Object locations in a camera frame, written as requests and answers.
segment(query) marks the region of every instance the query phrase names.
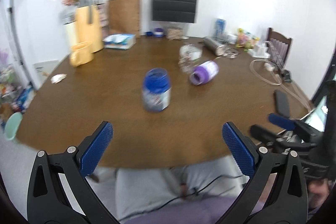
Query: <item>black cable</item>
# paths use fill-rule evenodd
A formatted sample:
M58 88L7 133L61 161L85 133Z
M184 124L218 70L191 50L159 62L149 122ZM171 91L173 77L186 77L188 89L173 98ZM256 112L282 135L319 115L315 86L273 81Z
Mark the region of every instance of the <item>black cable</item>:
M10 14L10 25L12 28L12 33L13 33L13 40L15 43L16 51L17 51L17 57L18 57L18 62L19 65L22 66L24 73L29 81L29 84L33 87L34 90L36 90L36 87L34 85L33 79L31 78L31 75L29 74L29 71L27 69L26 62L23 58L22 50L20 43L18 41L18 35L16 32L16 25L15 25L15 18L14 18L14 0L10 0L10 8L9 8L9 14Z
M126 217L124 217L124 218L122 218L122 219L119 219L118 221L123 221L123 220L125 220L125 219L127 219L127 218L134 217L134 216L137 216L137 215L143 215L143 214L147 214L147 213L155 212L155 211L157 211L157 210L162 209L164 206L168 205L168 204L171 203L172 201L174 201L174 200L176 200L176 199L179 199L179 198L186 198L186 197L188 197L188 196L198 195L200 192L202 192L203 190L205 190L205 189L206 189L207 187L209 187L215 180L217 180L217 179L219 179L219 178L237 179L237 178L240 178L240 177L242 177L242 176L243 176L243 175L236 176L236 177L229 176L229 175L220 175L220 176L214 178L209 184L207 184L206 186L204 186L201 190L195 191L194 193L192 193L192 194L188 194L188 195L185 195L185 196L178 196L178 197L176 197L176 198L173 198L173 199L167 201L166 203L164 203L164 205L162 205L162 206L160 206L160 207L158 207L158 208L155 208L155 209L153 209L153 210L132 213L132 214L130 214L129 216L126 216Z

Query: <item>yellow cup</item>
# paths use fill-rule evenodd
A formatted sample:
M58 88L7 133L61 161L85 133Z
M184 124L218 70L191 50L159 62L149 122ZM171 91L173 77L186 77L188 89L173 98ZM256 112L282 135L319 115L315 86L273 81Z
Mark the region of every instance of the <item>yellow cup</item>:
M81 42L71 47L70 64L74 67L86 64L93 59L91 43Z

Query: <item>textured blue pad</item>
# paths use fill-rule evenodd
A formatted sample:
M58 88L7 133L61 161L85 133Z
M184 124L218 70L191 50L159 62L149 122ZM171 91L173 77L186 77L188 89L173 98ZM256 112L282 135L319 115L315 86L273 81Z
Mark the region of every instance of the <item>textured blue pad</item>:
M91 175L96 169L101 157L113 137L113 127L108 122L98 133L80 159L79 172L82 177Z
M290 130L290 131L295 129L295 124L292 120L276 115L274 113L271 113L270 115L268 115L268 120L272 124L275 124L276 126L279 126L283 129Z
M240 171L250 178L253 177L255 173L254 158L228 123L223 125L222 136Z

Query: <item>blue and white tissue box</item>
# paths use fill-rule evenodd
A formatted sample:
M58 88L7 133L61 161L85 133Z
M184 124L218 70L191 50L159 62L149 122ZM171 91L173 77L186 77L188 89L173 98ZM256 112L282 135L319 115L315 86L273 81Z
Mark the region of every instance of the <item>blue and white tissue box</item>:
M119 50L128 50L135 44L134 34L112 34L104 40L105 48L116 48Z

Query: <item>crumpled white paper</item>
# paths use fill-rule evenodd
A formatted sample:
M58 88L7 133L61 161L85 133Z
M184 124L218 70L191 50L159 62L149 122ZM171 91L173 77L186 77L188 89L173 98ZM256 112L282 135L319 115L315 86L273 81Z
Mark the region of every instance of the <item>crumpled white paper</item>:
M54 75L50 80L53 84L56 84L58 82L61 82L65 77L67 77L67 75L62 73L59 75Z

